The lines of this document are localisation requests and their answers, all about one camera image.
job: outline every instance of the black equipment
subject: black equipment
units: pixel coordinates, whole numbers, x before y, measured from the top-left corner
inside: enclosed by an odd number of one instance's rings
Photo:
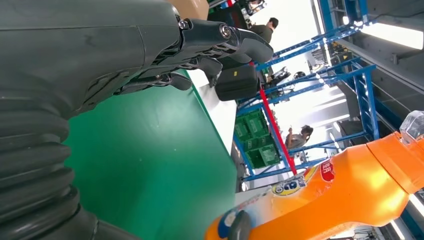
[[[162,0],[0,0],[0,46],[2,240],[138,239],[80,205],[64,166],[69,118],[113,95],[189,89],[177,69],[213,75],[216,58],[273,54],[252,32],[180,19]]]
[[[215,86],[216,95],[221,101],[230,101],[256,96],[258,92],[256,67],[245,65],[223,70]]]

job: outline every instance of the green plastic crate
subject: green plastic crate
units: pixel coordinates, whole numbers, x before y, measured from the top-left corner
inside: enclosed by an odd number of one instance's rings
[[[277,153],[276,147],[266,146],[259,149],[260,156],[262,157],[262,161],[266,166],[270,166],[273,164],[277,164],[280,162],[280,156]]]
[[[237,136],[237,138],[242,142],[253,138],[248,128],[248,125],[243,119],[237,119],[235,121],[234,133]]]
[[[259,146],[258,143],[259,143],[259,138],[249,139],[243,143],[243,149],[245,152],[257,149]]]
[[[247,160],[249,161],[253,169],[260,169],[266,167],[264,160],[262,159],[261,153],[259,150],[252,150],[246,153]]]
[[[239,116],[237,123],[244,123],[253,138],[263,137],[269,134],[267,121],[260,109]]]
[[[263,147],[270,147],[270,146],[274,146],[274,145],[275,145],[274,139],[271,136],[271,134],[268,133],[268,135],[266,135],[266,136],[246,140],[243,143],[243,149],[244,149],[245,152],[247,152],[247,151],[251,151],[251,150],[254,150],[254,149],[259,149],[259,148],[263,148]]]

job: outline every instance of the orange bottle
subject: orange bottle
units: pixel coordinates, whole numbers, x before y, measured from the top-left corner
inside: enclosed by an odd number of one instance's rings
[[[323,240],[388,224],[424,187],[424,112],[410,113],[400,130],[271,186],[217,218],[205,239],[227,239],[242,210],[251,219],[249,240]]]

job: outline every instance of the green table surface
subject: green table surface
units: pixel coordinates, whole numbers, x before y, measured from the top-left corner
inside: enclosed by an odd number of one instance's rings
[[[70,121],[82,206],[143,240],[201,240],[236,169],[194,89],[114,96]]]

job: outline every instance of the black robotic arm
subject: black robotic arm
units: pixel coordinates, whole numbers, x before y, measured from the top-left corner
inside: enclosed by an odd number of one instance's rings
[[[189,89],[176,69],[272,54],[254,33],[182,20],[161,0],[0,0],[0,239],[137,239],[79,204],[68,119],[113,95]]]

